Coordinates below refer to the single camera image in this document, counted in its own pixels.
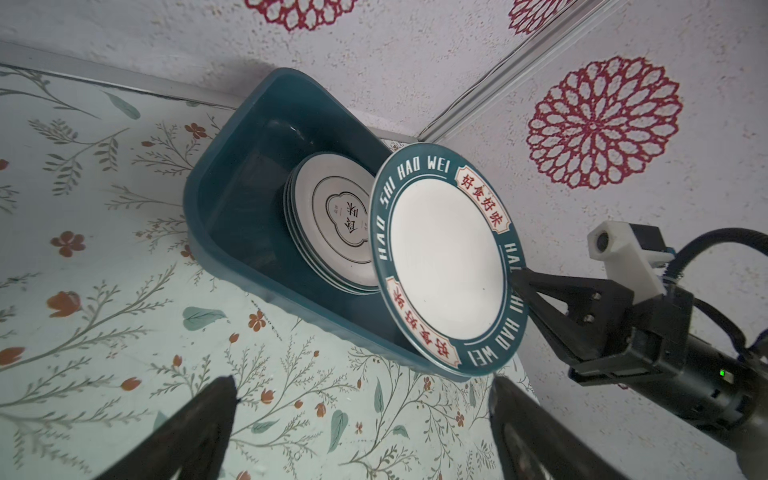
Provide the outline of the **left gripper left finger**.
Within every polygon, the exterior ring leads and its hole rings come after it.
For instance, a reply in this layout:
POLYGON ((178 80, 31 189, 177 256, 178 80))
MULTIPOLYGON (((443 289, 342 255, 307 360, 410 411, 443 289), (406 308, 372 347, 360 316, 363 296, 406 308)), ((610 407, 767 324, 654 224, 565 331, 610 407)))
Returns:
POLYGON ((234 378, 216 378, 99 477, 218 478, 238 403, 234 378))

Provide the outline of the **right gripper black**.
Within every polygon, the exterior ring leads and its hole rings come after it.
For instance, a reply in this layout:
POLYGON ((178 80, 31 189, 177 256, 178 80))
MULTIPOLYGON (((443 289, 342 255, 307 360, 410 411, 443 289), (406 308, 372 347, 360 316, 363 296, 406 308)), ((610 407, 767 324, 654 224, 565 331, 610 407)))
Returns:
POLYGON ((767 444, 767 364, 725 315, 682 288, 634 306, 608 279, 510 274, 556 356, 581 386, 622 384, 726 447, 767 444), (729 356, 690 334, 693 309, 732 340, 729 356))

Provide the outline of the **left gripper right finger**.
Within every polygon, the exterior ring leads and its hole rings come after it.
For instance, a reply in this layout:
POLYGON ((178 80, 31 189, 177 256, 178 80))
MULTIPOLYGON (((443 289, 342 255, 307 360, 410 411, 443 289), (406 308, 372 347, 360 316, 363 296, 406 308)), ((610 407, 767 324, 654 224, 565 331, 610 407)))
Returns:
POLYGON ((489 420, 505 479, 623 479, 509 378, 493 377, 489 420))

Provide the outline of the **green rim plate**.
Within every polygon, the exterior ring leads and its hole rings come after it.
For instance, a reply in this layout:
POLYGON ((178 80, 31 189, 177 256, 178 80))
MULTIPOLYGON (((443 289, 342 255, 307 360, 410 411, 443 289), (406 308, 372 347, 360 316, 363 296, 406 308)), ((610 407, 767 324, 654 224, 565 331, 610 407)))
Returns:
POLYGON ((525 257, 490 181, 444 146, 411 144, 383 163, 369 212, 376 278, 405 338, 449 375, 503 368, 528 320, 510 282, 525 257))

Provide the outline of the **white plate cloud motif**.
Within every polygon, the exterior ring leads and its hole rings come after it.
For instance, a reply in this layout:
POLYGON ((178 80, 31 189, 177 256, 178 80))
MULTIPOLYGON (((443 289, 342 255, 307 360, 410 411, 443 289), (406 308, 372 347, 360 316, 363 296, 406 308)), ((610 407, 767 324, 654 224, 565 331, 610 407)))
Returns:
POLYGON ((311 270, 343 293, 379 291, 369 243, 373 181, 356 160, 320 152, 304 158, 284 186, 291 239, 311 270))

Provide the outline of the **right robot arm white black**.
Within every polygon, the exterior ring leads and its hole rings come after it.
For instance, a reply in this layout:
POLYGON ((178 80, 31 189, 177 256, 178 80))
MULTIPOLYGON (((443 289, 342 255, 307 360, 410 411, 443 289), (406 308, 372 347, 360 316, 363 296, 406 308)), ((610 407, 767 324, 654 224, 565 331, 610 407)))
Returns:
POLYGON ((765 333, 747 346, 719 311, 679 287, 635 302, 607 279, 524 268, 509 281, 572 381, 624 385, 734 452, 746 478, 766 478, 765 333))

